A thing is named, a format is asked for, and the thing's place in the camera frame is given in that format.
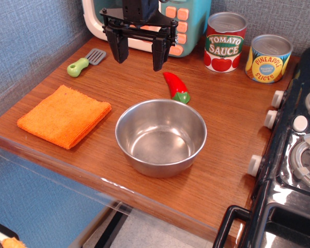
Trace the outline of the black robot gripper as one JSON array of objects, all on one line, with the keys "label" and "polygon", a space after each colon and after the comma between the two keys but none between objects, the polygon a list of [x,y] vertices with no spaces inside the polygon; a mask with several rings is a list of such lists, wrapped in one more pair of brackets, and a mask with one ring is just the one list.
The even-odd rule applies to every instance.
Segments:
[{"label": "black robot gripper", "polygon": [[129,55],[128,38],[153,41],[153,70],[160,71],[171,45],[177,43],[178,22],[159,11],[158,1],[122,1],[120,8],[102,8],[104,33],[114,59],[122,64]]}]

